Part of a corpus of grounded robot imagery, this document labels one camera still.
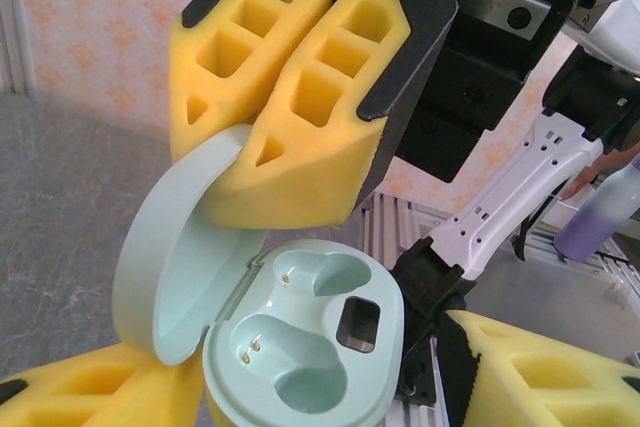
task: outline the person's hand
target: person's hand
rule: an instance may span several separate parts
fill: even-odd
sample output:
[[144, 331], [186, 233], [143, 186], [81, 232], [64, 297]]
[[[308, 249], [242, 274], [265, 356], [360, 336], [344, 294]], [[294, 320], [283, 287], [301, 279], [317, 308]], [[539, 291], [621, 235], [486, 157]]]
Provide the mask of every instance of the person's hand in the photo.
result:
[[589, 185], [600, 173], [599, 166], [591, 165], [589, 167], [585, 167], [582, 169], [582, 172], [578, 174], [578, 176], [571, 182], [571, 185], [565, 190], [564, 194], [562, 194], [562, 200], [568, 200], [578, 192], [580, 192], [584, 187]]

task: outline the purple bottle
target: purple bottle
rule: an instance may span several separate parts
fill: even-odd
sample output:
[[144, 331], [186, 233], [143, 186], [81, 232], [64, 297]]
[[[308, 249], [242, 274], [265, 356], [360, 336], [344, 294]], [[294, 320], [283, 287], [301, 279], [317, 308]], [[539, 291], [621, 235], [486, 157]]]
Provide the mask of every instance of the purple bottle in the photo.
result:
[[584, 262], [640, 208], [640, 154], [609, 176], [556, 236], [556, 249]]

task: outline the yellow foam gripper pad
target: yellow foam gripper pad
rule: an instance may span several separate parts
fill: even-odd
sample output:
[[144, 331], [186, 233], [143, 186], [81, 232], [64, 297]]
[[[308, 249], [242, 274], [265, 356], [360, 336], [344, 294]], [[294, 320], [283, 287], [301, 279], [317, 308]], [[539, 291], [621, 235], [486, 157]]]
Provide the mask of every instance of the yellow foam gripper pad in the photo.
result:
[[118, 344], [5, 379], [0, 425], [187, 427], [203, 386], [200, 352], [169, 367]]
[[450, 311], [438, 363], [451, 427], [639, 427], [640, 369]]
[[194, 0], [171, 27], [173, 162], [255, 120], [285, 61], [333, 0], [219, 0], [210, 9], [206, 1]]
[[399, 0], [337, 0], [287, 61], [236, 162], [206, 194], [219, 225], [343, 221], [385, 127], [357, 108], [410, 34]]

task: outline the gray floor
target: gray floor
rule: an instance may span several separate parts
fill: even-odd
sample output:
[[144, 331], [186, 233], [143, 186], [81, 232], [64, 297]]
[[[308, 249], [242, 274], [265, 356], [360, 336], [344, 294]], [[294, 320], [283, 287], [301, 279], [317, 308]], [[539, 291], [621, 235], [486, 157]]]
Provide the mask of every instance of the gray floor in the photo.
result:
[[[114, 268], [168, 167], [162, 142], [0, 96], [0, 379], [118, 342]], [[300, 237], [358, 246], [359, 218], [268, 243]]]

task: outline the wall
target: wall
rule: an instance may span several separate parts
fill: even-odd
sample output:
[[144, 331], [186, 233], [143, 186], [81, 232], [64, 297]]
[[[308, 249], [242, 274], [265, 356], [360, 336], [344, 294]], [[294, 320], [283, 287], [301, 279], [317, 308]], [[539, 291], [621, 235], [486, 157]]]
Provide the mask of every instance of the wall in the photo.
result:
[[169, 24], [190, 0], [16, 0], [29, 94], [166, 138]]

